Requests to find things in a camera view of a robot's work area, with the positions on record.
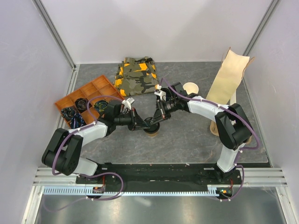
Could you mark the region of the black plastic cup lid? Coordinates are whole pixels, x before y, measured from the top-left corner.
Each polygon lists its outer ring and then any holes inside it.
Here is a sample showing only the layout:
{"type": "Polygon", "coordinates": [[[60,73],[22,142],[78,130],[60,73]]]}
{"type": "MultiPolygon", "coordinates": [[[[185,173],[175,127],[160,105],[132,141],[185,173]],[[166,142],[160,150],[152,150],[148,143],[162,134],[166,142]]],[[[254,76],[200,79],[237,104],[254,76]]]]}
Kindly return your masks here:
{"type": "Polygon", "coordinates": [[[146,118],[144,121],[147,123],[147,125],[149,126],[148,129],[144,129],[144,132],[146,133],[156,133],[159,129],[160,129],[160,124],[159,123],[155,123],[155,124],[151,124],[152,117],[148,117],[146,118]]]}

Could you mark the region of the single brown paper cup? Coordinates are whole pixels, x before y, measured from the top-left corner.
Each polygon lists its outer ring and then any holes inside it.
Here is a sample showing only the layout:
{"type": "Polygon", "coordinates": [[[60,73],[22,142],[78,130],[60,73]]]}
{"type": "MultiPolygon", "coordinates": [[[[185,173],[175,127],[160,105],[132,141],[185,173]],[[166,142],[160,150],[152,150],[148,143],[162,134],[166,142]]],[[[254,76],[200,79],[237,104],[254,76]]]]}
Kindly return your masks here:
{"type": "Polygon", "coordinates": [[[158,130],[154,130],[154,131],[144,130],[144,131],[149,137],[155,137],[158,134],[158,130]]]}

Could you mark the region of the stack of paper cups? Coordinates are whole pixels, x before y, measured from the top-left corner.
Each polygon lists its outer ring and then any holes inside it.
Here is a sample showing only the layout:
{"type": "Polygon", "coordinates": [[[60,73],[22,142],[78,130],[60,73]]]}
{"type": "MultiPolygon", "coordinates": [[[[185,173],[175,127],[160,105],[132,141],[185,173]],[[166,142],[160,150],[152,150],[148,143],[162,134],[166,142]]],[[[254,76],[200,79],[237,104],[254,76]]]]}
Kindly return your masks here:
{"type": "Polygon", "coordinates": [[[183,85],[183,89],[186,91],[188,95],[199,93],[199,87],[193,82],[187,82],[183,85]]]}

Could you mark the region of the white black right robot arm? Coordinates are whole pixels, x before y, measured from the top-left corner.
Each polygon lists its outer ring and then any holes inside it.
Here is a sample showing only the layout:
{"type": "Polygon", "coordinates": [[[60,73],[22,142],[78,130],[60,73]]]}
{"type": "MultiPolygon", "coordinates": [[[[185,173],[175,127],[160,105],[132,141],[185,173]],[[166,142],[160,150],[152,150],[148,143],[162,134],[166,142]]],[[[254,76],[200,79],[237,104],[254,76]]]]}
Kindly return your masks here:
{"type": "Polygon", "coordinates": [[[214,178],[218,183],[226,183],[231,178],[230,171],[235,167],[238,151],[252,136],[253,128],[242,107],[237,103],[217,104],[197,93],[188,93],[180,82],[168,88],[158,85],[154,94],[157,100],[156,111],[150,120],[152,126],[170,119],[171,113],[177,110],[201,115],[216,124],[222,150],[214,178]]]}

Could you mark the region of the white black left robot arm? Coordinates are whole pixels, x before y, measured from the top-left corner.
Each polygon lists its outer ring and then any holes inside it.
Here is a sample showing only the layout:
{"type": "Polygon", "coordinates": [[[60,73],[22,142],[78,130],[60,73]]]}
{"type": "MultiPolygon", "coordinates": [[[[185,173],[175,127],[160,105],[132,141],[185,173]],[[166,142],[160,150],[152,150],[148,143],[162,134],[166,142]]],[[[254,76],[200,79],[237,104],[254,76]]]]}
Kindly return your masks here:
{"type": "Polygon", "coordinates": [[[148,130],[144,121],[131,106],[134,100],[111,100],[100,107],[98,119],[86,126],[66,130],[58,128],[50,139],[42,156],[42,163],[52,168],[52,174],[80,174],[91,183],[99,183],[103,173],[98,164],[80,157],[84,145],[109,136],[117,126],[127,126],[130,131],[148,130]]]}

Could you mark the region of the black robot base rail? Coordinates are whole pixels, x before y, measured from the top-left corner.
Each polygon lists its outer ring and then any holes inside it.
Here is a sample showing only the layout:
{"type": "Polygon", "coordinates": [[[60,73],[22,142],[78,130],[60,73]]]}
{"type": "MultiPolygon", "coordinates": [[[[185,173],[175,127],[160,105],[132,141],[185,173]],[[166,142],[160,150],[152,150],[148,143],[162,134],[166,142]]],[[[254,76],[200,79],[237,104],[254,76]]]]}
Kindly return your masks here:
{"type": "Polygon", "coordinates": [[[101,184],[112,190],[119,190],[123,181],[123,190],[128,189],[189,189],[199,190],[208,185],[240,184],[242,173],[234,168],[222,173],[213,163],[189,164],[100,164],[97,174],[103,177],[76,178],[77,184],[101,184]]]}

